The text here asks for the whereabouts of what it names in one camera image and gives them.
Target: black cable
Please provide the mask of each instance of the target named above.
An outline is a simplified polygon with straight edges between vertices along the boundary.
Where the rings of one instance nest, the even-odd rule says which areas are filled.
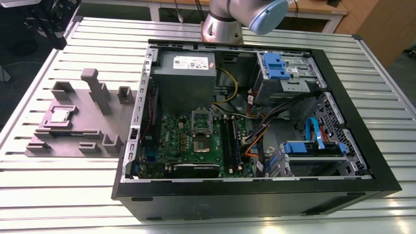
[[[298,15],[298,5],[297,5],[297,1],[295,0],[294,0],[294,5],[295,5],[294,18],[297,18],[297,15]]]
[[[175,13],[177,13],[177,15],[179,15],[179,9],[178,9],[178,7],[177,7],[177,2],[175,2],[175,0],[174,0],[174,7],[175,7]]]
[[[203,21],[203,13],[202,13],[202,7],[201,7],[199,0],[194,0],[194,3],[195,3],[195,8],[197,8],[197,10],[199,12],[201,21]]]

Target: table leg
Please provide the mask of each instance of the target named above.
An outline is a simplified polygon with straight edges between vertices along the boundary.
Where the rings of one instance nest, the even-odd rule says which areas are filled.
[[[155,22],[159,22],[158,9],[159,9],[159,3],[149,2],[150,20]]]
[[[330,15],[330,19],[327,20],[327,22],[325,24],[322,33],[333,33],[334,32],[342,17],[343,16],[341,16],[341,15]]]

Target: yellow cable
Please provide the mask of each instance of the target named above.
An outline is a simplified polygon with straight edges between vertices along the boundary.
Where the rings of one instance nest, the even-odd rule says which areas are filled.
[[[263,132],[258,135],[258,137],[257,137],[257,139],[254,140],[254,142],[251,143],[251,145],[247,147],[247,149],[246,149],[243,155],[247,154],[249,150],[251,149],[251,147],[253,147],[253,145],[255,144],[255,142],[259,140],[259,138],[261,138],[261,136],[263,135],[263,133],[265,133],[265,130],[263,130]]]
[[[218,67],[217,67],[215,69],[221,70],[221,71],[233,79],[234,90],[233,90],[233,95],[231,95],[227,99],[225,99],[223,101],[215,101],[215,102],[213,102],[213,104],[218,104],[218,103],[225,103],[225,102],[227,102],[230,99],[234,98],[235,93],[237,93],[237,91],[238,91],[238,83],[235,82],[235,79],[234,79],[234,77],[231,76],[231,74],[229,74],[229,72],[225,71],[222,68],[218,68]]]

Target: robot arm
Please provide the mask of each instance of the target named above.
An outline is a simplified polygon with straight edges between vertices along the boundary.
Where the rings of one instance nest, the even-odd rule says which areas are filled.
[[[0,6],[13,8],[23,24],[45,36],[54,49],[63,49],[63,32],[79,5],[79,0],[0,0]]]
[[[241,24],[258,35],[269,33],[294,0],[210,0],[202,26],[205,41],[239,43]]]

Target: power supply label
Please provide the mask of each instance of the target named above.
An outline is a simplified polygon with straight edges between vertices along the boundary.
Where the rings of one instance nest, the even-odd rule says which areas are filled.
[[[173,69],[207,70],[207,57],[175,56],[173,58]]]

